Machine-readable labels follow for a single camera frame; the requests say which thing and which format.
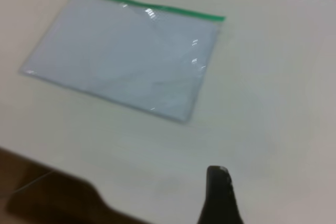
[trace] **white table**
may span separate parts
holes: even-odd
[[[0,147],[152,223],[197,222],[209,165],[246,223],[335,223],[336,0],[139,0],[227,16],[186,125],[18,73],[66,1],[0,0]]]

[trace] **wooden floor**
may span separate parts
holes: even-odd
[[[91,185],[57,172],[8,195],[47,172],[0,149],[1,224],[144,224],[108,208]]]

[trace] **zipper pouch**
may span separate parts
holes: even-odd
[[[184,122],[223,20],[134,0],[69,0],[21,70]]]

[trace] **black object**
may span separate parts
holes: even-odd
[[[206,199],[198,224],[244,224],[225,167],[209,166],[207,169]]]

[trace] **green zipper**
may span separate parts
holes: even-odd
[[[146,3],[141,3],[141,2],[138,2],[138,1],[134,1],[134,0],[114,0],[114,1],[123,2],[123,3],[126,3],[126,4],[145,7],[145,8],[150,8],[150,9],[164,10],[166,12],[178,13],[178,14],[188,15],[188,16],[192,16],[192,17],[196,17],[196,18],[208,19],[208,20],[212,20],[212,21],[222,22],[222,21],[225,20],[225,17],[223,17],[223,16],[216,16],[216,15],[211,15],[211,14],[206,14],[206,13],[199,13],[199,12],[194,12],[193,10],[185,10],[185,9],[181,9],[181,8],[177,8],[177,7],[146,4]]]

